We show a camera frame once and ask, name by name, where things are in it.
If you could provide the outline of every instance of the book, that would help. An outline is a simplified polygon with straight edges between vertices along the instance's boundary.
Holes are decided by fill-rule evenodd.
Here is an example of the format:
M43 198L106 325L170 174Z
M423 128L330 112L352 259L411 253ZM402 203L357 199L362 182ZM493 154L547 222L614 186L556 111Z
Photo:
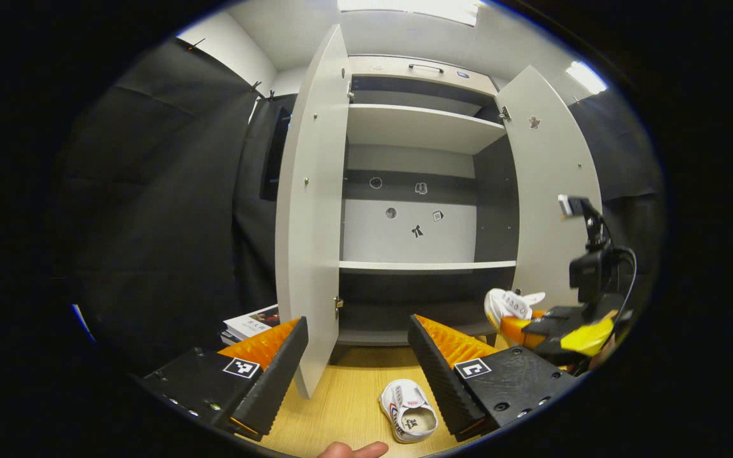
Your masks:
M241 342L248 337L256 336L256 334L264 333L264 331L280 325L279 304L273 304L261 310L226 319L223 322L227 327L227 331L222 331L220 338L227 345L233 345L233 343L227 341Z
M233 334L229 333L229 331L222 331L219 335L219 338L225 345L233 345L241 342L241 340L234 337Z

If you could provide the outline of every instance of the black fabric backdrop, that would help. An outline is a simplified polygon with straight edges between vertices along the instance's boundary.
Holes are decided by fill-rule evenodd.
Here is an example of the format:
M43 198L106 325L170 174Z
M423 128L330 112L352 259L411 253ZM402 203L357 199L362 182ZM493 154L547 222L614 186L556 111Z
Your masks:
M56 183L56 275L99 344L145 374L241 313L232 198L256 93L178 39L79 118Z
M666 237L664 182L649 135L628 102L614 88L571 104L570 113L587 140L601 188L602 213L617 246L638 259L638 274L627 305L643 310L660 267ZM623 264L620 290L631 269Z
M293 112L296 96L256 104L245 136L234 192L235 264L243 311L276 304L276 201L260 197L262 173L279 112Z

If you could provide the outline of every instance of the shoe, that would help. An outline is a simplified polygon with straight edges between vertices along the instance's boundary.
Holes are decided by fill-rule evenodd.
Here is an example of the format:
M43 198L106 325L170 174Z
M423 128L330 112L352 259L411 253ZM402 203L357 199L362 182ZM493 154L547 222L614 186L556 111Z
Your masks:
M399 443L422 441L437 429L437 415L422 389L405 378L393 380L378 398Z
M541 302L545 293L527 294L520 296L512 291L504 289L492 289L485 294L485 316L488 322L499 331L501 320L506 316L515 316L518 319L531 319L533 316L533 305Z

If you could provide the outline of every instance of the sticker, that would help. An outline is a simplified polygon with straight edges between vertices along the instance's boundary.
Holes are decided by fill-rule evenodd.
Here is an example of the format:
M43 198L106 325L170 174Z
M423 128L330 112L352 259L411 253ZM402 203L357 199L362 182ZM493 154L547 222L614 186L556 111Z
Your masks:
M454 368L457 369L457 372L459 372L460 377L463 377L463 379L481 376L491 371L491 368L483 363L479 357L478 359L469 359L468 361L457 363L454 365Z
M392 415L392 423L393 423L393 424L394 424L394 426L395 426L395 430L396 430L396 431L398 432L398 434L399 434L399 435L400 435L401 437L405 437L405 434L406 434L407 432L405 432L405 431L404 431L404 430L403 430L403 429L401 428L401 426L399 425L399 423L398 423L398 406L396 406L396 405L395 405L394 403L390 403L390 404L389 404L389 411L391 412L391 415Z
M237 377L251 378L253 377L253 373L256 372L256 369L259 369L259 365L257 363L252 363L250 361L234 357L230 364L222 369L222 371L234 374Z

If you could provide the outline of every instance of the open cabinet door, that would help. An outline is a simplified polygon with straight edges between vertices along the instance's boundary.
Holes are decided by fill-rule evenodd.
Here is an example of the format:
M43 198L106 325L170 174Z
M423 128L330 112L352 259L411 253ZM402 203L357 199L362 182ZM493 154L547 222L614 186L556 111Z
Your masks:
M309 398L338 339L341 188L349 61L335 24L299 90L285 138L276 199L276 296L283 321L307 317L309 341L296 374Z
M519 188L520 232L513 287L544 291L539 308L578 305L569 265L586 253L584 218L561 220L558 194L588 197L598 211L596 166L576 120L553 87L528 66L496 96L511 141Z

